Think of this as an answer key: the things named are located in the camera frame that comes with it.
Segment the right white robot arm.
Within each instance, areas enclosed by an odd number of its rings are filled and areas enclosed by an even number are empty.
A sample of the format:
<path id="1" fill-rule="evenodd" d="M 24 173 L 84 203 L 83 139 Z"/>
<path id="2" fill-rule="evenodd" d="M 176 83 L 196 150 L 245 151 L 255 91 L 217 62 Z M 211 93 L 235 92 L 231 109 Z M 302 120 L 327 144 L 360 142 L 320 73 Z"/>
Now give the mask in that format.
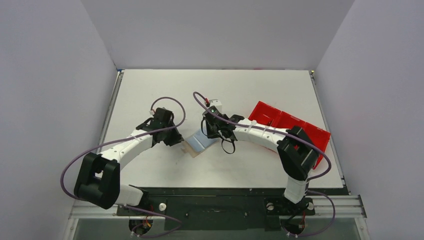
<path id="1" fill-rule="evenodd" d="M 300 126 L 292 128 L 269 128 L 234 114 L 228 117 L 215 106 L 203 113 L 206 136 L 220 138 L 234 144 L 236 141 L 250 142 L 279 155 L 282 167 L 287 174 L 287 184 L 282 199 L 283 209 L 294 214 L 302 207 L 309 186 L 309 175 L 315 166 L 319 152 Z"/>

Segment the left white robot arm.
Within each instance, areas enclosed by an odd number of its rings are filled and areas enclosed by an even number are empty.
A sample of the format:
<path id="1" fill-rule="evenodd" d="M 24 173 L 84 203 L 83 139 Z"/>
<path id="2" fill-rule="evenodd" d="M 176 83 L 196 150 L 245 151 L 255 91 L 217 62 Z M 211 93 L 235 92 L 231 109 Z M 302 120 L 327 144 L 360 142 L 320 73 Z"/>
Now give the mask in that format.
<path id="1" fill-rule="evenodd" d="M 135 186 L 121 183 L 121 170 L 142 152 L 163 142 L 174 146 L 183 141 L 174 124 L 174 113 L 163 107 L 135 128 L 128 141 L 100 153 L 87 153 L 81 163 L 73 190 L 74 195 L 103 209 L 129 205 L 136 215 L 149 209 L 146 193 Z"/>

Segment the beige leather card holder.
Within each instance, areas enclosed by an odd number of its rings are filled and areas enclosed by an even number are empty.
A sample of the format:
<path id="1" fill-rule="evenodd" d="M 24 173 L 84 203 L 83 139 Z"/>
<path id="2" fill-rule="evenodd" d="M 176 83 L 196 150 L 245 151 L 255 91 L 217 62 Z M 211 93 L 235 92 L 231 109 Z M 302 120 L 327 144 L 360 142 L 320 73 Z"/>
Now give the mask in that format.
<path id="1" fill-rule="evenodd" d="M 196 158 L 218 141 L 217 138 L 208 138 L 205 133 L 205 130 L 199 129 L 190 137 L 186 138 L 181 143 L 182 152 L 189 154 L 192 158 Z"/>

